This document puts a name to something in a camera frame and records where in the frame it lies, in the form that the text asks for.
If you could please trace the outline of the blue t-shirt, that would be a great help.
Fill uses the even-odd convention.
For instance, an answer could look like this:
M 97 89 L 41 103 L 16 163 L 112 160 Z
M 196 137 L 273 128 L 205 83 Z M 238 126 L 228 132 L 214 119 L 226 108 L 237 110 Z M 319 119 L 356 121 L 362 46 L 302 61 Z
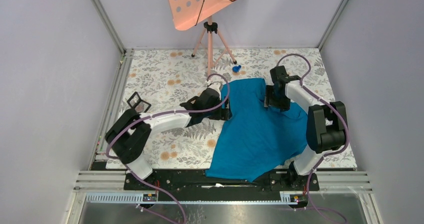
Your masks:
M 222 126 L 207 177 L 252 182 L 305 149 L 306 112 L 297 103 L 288 111 L 265 108 L 265 85 L 253 78 L 223 86 L 232 117 Z

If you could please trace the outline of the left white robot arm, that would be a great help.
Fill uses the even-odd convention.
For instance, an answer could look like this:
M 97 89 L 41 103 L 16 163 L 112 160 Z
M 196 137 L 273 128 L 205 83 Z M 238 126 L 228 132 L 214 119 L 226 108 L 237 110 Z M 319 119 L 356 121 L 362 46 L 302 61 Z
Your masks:
M 106 133 L 107 151 L 113 151 L 118 160 L 136 175 L 135 181 L 142 189 L 150 189 L 155 183 L 155 176 L 142 152 L 151 136 L 176 128 L 191 127 L 206 118 L 227 121 L 231 116 L 228 98 L 222 98 L 220 90 L 212 87 L 171 111 L 148 114 L 130 108 Z

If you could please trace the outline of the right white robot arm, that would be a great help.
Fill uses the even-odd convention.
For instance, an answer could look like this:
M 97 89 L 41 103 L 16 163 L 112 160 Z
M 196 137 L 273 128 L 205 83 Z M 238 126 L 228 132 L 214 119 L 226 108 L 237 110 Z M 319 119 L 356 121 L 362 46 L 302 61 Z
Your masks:
M 347 139 L 347 115 L 343 102 L 328 102 L 307 90 L 301 77 L 290 76 L 284 66 L 270 70 L 272 85 L 266 87 L 264 106 L 288 111 L 292 102 L 307 114 L 307 147 L 290 163 L 287 183 L 291 189 L 299 190 L 310 181 L 310 175 L 324 157 L 345 150 Z

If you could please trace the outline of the small blue brooch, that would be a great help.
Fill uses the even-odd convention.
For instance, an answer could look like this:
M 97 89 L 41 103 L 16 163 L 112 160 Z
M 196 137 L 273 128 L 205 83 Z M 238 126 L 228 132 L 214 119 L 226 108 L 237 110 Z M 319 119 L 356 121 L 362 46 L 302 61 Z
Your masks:
M 232 67 L 232 72 L 233 73 L 238 73 L 240 71 L 240 69 L 242 68 L 241 65 L 236 65 Z

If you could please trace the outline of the floral patterned table mat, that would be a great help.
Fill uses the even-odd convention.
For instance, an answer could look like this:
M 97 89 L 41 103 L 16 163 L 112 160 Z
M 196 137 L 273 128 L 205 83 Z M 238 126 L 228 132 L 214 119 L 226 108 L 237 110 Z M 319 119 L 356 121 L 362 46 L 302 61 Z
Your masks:
M 219 61 L 211 69 L 212 81 L 262 78 L 271 84 L 270 69 L 285 66 L 290 75 L 304 76 L 309 89 L 329 101 L 333 91 L 316 48 L 235 49 L 233 54 L 241 69 L 233 72 L 228 55 L 215 50 Z M 138 50 L 129 67 L 119 112 L 128 109 L 127 100 L 137 92 L 150 103 L 149 113 L 163 112 L 199 95 L 206 87 L 207 55 L 191 50 Z M 190 128 L 177 128 L 150 138 L 143 155 L 153 168 L 207 169 L 223 122 L 205 119 Z

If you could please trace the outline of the pink music stand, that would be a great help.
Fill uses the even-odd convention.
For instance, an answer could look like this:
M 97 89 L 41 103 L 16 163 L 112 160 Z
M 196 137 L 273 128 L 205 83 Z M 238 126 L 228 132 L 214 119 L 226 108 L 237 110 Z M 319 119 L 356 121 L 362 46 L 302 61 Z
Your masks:
M 212 67 L 216 65 L 224 54 L 229 54 L 234 65 L 238 63 L 223 37 L 218 23 L 213 20 L 214 14 L 236 1 L 238 0 L 168 0 L 174 27 L 178 31 L 186 31 L 198 24 L 203 26 L 202 33 L 191 56 L 195 57 L 197 55 L 199 47 L 203 45 L 202 39 L 206 36 L 207 83 L 210 82 L 209 78 L 212 76 Z

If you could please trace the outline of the black square frame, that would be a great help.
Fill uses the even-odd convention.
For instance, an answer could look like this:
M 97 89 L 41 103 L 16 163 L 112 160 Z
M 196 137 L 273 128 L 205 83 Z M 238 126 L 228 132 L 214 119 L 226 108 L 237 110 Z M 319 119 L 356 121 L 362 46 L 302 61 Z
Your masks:
M 135 109 L 137 113 L 146 113 L 152 106 L 149 102 L 143 100 L 137 91 L 132 93 L 126 103 L 130 108 Z

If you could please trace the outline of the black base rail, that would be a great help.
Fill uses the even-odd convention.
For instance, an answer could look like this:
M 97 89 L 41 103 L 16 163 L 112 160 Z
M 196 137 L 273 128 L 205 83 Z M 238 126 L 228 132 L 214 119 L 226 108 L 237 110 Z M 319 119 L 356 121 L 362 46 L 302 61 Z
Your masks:
M 180 202 L 294 203 L 305 202 L 307 191 L 319 191 L 316 174 L 298 176 L 288 169 L 268 171 L 254 181 L 207 177 L 202 169 L 155 169 L 141 183 L 126 174 L 124 190 L 152 191 L 157 201 L 171 201 L 159 187 Z

